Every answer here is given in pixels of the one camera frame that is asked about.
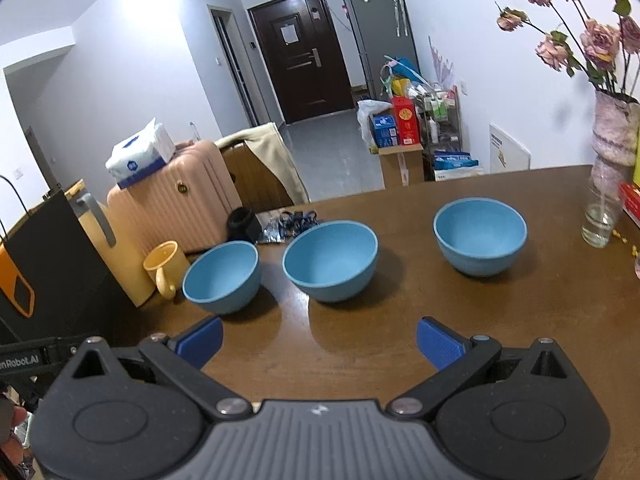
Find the person's left hand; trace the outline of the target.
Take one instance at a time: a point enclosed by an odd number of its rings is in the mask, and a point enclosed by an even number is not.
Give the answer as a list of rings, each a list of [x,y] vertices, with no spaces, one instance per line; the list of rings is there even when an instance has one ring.
[[[24,408],[16,405],[5,396],[1,398],[1,466],[11,463],[16,468],[24,458],[21,440],[14,429],[27,419]]]

